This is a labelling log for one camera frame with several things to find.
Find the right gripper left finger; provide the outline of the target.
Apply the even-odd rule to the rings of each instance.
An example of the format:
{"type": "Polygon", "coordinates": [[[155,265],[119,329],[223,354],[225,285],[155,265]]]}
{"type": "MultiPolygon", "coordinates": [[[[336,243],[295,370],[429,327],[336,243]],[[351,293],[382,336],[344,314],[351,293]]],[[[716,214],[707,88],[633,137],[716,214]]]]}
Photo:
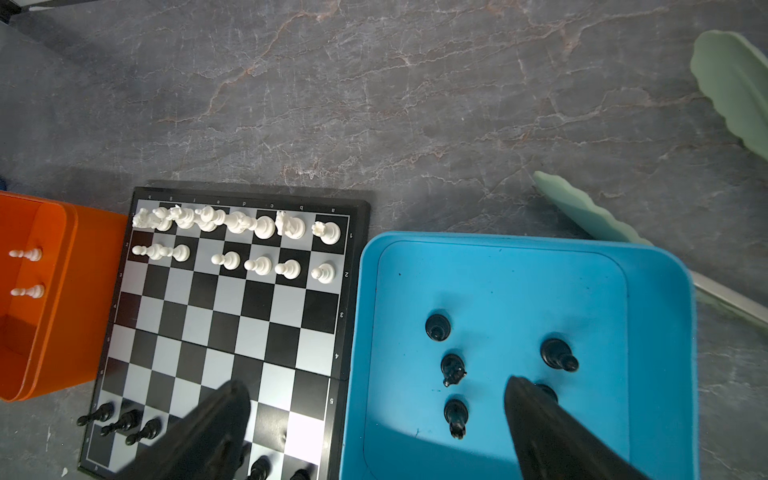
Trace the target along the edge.
{"type": "Polygon", "coordinates": [[[250,411],[247,386],[229,380],[116,477],[232,479],[240,466],[250,411]]]}

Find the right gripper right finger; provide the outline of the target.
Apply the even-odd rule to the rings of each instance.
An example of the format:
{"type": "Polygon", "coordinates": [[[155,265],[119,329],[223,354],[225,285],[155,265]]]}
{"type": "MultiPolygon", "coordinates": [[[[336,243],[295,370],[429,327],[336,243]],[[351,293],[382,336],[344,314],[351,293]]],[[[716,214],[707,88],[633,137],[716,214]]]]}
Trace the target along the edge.
{"type": "Polygon", "coordinates": [[[524,377],[508,379],[504,411],[524,479],[644,479],[524,377]]]}

